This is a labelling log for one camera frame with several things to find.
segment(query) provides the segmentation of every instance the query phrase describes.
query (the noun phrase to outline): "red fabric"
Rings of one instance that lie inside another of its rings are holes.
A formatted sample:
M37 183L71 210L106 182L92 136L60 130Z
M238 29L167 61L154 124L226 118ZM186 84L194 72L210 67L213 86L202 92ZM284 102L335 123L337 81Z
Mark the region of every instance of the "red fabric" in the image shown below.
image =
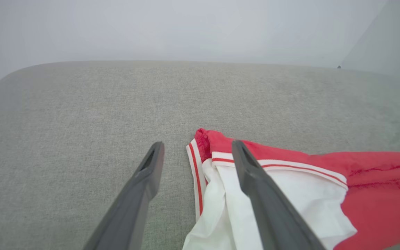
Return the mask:
M233 139L217 131L200 128L195 133L195 140L202 162L211 158L212 152L232 152ZM307 155L243 142L257 160L305 163L347 178L349 191L342 210L358 232L337 245L335 250L375 250L400 243L400 152Z

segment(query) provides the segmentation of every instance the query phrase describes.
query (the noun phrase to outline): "white garment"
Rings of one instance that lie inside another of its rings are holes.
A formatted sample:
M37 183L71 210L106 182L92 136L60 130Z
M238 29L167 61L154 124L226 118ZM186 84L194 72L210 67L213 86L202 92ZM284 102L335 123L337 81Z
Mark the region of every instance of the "white garment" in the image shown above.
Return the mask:
M240 189L235 164L225 161L212 162L211 159L201 163L200 156L191 155L191 152L198 152L195 140L191 145L194 145L194 149L187 147L191 167L194 169L194 160L196 166L201 164L198 171L202 178L203 175L206 178L207 185L201 185L203 211L200 211L201 216L186 236L183 249L263 249L251 201ZM232 160L231 154L218 153L220 158ZM297 164L301 163L284 162L285 166L264 169L282 189L324 247L331 250L357 232L340 207L348 188L343 183L327 178L325 174L289 166ZM307 167L323 173L328 171L316 166ZM197 180L205 182L203 179L195 179L195 183Z

